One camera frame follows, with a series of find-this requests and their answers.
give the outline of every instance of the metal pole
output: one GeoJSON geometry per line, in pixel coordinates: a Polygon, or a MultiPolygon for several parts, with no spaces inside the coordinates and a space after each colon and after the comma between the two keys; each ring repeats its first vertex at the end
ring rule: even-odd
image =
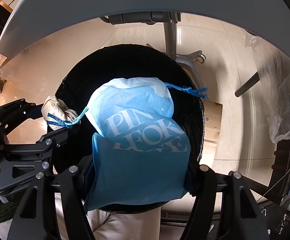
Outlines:
{"type": "Polygon", "coordinates": [[[245,84],[243,84],[240,88],[237,89],[237,91],[235,92],[235,96],[240,97],[243,93],[252,88],[259,80],[260,79],[258,72],[256,72],[250,79],[246,81],[245,84]]]}
{"type": "Polygon", "coordinates": [[[177,27],[173,21],[164,23],[166,54],[173,60],[176,59],[177,27]]]}

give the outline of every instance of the clear plastic sheet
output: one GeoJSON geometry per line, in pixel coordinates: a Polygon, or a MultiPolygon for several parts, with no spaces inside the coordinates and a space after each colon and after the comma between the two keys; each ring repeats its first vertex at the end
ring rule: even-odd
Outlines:
{"type": "Polygon", "coordinates": [[[290,58],[264,39],[246,34],[252,48],[273,143],[290,139],[290,58]]]}

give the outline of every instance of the marble floor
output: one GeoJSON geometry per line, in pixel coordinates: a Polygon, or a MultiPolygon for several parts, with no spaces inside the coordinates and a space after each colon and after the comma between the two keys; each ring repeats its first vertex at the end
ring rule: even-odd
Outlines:
{"type": "MultiPolygon", "coordinates": [[[[196,62],[195,66],[204,86],[209,88],[209,99],[223,105],[217,148],[209,165],[212,163],[212,169],[218,173],[239,171],[268,185],[275,145],[269,139],[260,84],[240,98],[234,95],[257,71],[252,50],[245,47],[245,35],[245,30],[229,23],[183,13],[177,24],[177,53],[203,51],[206,62],[196,62]]],[[[110,25],[93,19],[53,33],[0,70],[0,76],[8,80],[0,94],[0,105],[19,98],[43,103],[82,58],[104,46],[122,43],[149,43],[165,52],[163,25],[110,25]]],[[[9,135],[9,140],[34,143],[45,131],[44,120],[27,120],[9,135]]],[[[220,209],[220,199],[221,194],[217,195],[215,210],[220,209]]],[[[169,202],[165,208],[187,212],[193,201],[186,195],[182,200],[169,202]]]]}

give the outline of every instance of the black round basket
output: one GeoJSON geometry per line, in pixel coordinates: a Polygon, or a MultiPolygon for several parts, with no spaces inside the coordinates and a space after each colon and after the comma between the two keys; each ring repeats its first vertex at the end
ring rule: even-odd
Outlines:
{"type": "MultiPolygon", "coordinates": [[[[171,58],[153,48],[121,44],[99,49],[78,62],[63,79],[56,97],[78,114],[87,105],[93,92],[113,78],[157,77],[163,82],[195,88],[187,73],[171,58]]],[[[172,119],[186,132],[190,154],[201,158],[204,136],[204,107],[200,98],[170,89],[174,102],[172,119]]],[[[86,116],[81,119],[78,134],[71,137],[64,147],[56,149],[54,166],[62,172],[81,158],[92,153],[91,138],[95,133],[86,116]]],[[[165,202],[146,205],[111,204],[100,208],[122,214],[142,213],[157,208],[165,202]]]]}

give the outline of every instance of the blue cord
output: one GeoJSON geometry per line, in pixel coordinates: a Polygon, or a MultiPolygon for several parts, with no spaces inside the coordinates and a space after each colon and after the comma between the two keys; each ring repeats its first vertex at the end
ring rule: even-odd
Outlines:
{"type": "Polygon", "coordinates": [[[190,87],[179,87],[179,86],[175,86],[173,84],[170,84],[170,83],[166,83],[164,82],[165,86],[167,88],[174,88],[174,89],[177,89],[179,91],[182,91],[182,92],[186,92],[188,94],[191,94],[192,96],[195,96],[195,97],[199,97],[199,98],[206,98],[208,97],[207,95],[201,95],[200,92],[205,92],[208,90],[208,88],[201,88],[201,89],[197,89],[197,90],[194,90],[190,87]]]}
{"type": "Polygon", "coordinates": [[[57,125],[57,126],[64,126],[66,128],[72,128],[74,124],[77,124],[84,116],[84,114],[88,111],[88,107],[85,107],[83,112],[76,117],[73,121],[63,121],[61,119],[58,119],[56,116],[48,113],[47,116],[53,118],[57,122],[52,122],[52,121],[46,121],[47,124],[51,125],[57,125]]]}

